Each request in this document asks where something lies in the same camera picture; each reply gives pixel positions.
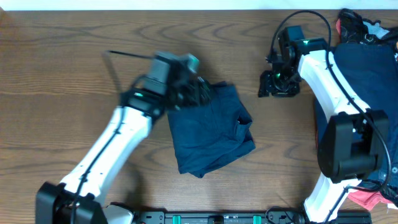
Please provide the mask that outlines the navy blue shorts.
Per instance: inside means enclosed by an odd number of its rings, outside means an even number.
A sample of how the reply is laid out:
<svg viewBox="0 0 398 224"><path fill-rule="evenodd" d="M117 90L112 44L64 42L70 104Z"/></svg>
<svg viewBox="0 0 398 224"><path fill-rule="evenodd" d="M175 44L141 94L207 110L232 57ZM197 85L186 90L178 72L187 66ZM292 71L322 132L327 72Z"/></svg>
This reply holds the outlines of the navy blue shorts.
<svg viewBox="0 0 398 224"><path fill-rule="evenodd" d="M236 87L221 82L213 88L215 96L207 105L167 114L180 174L202 178L256 148L249 130L252 118Z"/></svg>

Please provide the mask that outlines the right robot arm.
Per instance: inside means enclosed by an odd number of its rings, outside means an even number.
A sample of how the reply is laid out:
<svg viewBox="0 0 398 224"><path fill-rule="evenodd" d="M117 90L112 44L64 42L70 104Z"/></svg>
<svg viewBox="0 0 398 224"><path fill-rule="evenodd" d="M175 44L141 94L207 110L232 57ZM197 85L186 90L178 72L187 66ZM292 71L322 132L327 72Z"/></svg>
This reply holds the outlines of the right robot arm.
<svg viewBox="0 0 398 224"><path fill-rule="evenodd" d="M318 143L319 179L293 215L294 223L331 223L350 191L377 192L388 185L372 183L368 176L389 157L385 142L389 120L383 110L373 110L351 88L334 64L330 41L305 38L300 26L278 28L272 40L280 51L271 50L272 65L260 77L258 95L293 97L305 80L326 118L326 129Z"/></svg>

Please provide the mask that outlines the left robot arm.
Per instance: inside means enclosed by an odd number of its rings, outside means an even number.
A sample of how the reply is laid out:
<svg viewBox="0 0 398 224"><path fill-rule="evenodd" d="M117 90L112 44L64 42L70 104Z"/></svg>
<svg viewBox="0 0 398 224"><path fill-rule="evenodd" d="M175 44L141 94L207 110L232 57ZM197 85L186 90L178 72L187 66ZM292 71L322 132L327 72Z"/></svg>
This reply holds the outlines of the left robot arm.
<svg viewBox="0 0 398 224"><path fill-rule="evenodd" d="M123 91L111 61L114 53L105 51L103 60L119 103L78 165L59 184L41 186L35 197L36 223L135 223L134 210L120 203L104 204L115 177L166 111L203 106L213 96L210 84L197 75L199 59L169 52L149 56L149 72Z"/></svg>

